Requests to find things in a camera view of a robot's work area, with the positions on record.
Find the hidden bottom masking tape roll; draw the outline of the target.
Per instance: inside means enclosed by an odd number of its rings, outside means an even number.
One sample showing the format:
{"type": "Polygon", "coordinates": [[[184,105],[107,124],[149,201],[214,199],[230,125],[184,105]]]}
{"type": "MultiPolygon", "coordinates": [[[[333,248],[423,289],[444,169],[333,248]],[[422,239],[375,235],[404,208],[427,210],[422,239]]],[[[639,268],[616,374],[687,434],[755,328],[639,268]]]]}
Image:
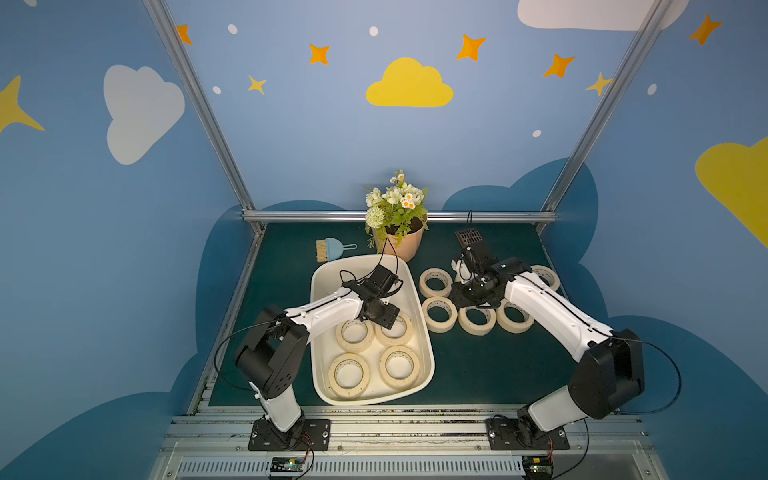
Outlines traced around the hidden bottom masking tape roll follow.
{"type": "Polygon", "coordinates": [[[336,327],[335,336],[345,352],[361,353],[372,345],[374,327],[369,321],[349,320],[336,327]]]}

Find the white plastic storage box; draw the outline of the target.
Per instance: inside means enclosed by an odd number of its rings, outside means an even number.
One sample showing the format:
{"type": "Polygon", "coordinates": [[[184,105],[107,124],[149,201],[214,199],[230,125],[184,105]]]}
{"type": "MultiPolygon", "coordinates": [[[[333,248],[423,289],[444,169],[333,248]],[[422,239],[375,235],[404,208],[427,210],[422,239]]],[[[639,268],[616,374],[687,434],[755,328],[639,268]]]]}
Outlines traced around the white plastic storage box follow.
{"type": "Polygon", "coordinates": [[[334,293],[344,280],[361,278],[378,264],[403,281],[390,298],[399,308],[394,325],[387,329],[374,322],[349,320],[311,342],[315,391],[330,405],[394,401],[423,390],[434,376],[429,331],[405,261],[391,255],[362,255],[324,264],[312,276],[310,299],[334,293]]]}

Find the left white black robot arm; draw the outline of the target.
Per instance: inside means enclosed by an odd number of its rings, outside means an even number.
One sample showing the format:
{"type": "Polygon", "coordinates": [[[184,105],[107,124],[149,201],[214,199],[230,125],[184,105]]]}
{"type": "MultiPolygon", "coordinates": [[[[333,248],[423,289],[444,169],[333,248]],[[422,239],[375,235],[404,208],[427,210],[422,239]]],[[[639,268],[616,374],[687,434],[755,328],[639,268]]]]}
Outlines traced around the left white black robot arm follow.
{"type": "Polygon", "coordinates": [[[249,448],[293,450],[310,444],[305,415],[293,383],[307,346],[319,335],[348,321],[391,327],[400,308],[389,302],[403,281],[382,265],[341,282],[330,295],[289,309],[262,310],[234,354],[234,364],[259,400],[265,416],[254,423],[249,448]]]}

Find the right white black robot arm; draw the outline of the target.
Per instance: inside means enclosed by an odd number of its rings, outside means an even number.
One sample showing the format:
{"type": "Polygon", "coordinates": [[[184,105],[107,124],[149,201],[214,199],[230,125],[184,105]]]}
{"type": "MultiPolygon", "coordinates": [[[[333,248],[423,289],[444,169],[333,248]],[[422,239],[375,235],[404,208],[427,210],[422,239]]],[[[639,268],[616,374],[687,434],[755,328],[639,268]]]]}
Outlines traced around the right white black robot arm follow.
{"type": "Polygon", "coordinates": [[[459,280],[449,294],[458,308],[493,307],[499,315],[515,307],[539,323],[576,362],[569,382],[517,412],[516,442],[542,449],[566,424],[602,419],[645,390],[642,342],[593,319],[546,284],[518,258],[500,260],[479,233],[473,241],[457,233],[461,253],[452,262],[459,280]]]}

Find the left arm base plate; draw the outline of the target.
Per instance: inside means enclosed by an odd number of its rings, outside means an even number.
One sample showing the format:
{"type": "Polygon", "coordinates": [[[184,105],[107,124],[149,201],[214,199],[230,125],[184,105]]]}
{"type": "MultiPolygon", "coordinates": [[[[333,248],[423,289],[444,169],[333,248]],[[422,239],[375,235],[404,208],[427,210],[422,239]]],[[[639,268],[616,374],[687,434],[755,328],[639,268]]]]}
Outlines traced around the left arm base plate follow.
{"type": "Polygon", "coordinates": [[[266,418],[254,422],[248,442],[249,451],[296,451],[307,446],[314,451],[327,451],[331,433],[328,419],[301,417],[286,432],[280,431],[266,418]]]}

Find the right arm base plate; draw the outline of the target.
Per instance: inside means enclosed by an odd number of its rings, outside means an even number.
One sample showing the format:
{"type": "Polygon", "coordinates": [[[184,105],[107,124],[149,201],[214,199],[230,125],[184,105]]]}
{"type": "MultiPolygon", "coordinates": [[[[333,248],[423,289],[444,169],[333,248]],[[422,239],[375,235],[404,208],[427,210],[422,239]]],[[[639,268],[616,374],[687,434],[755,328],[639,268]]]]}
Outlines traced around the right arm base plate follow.
{"type": "Polygon", "coordinates": [[[555,450],[570,449],[565,431],[539,430],[526,420],[494,415],[485,421],[487,439],[492,450],[555,450]]]}

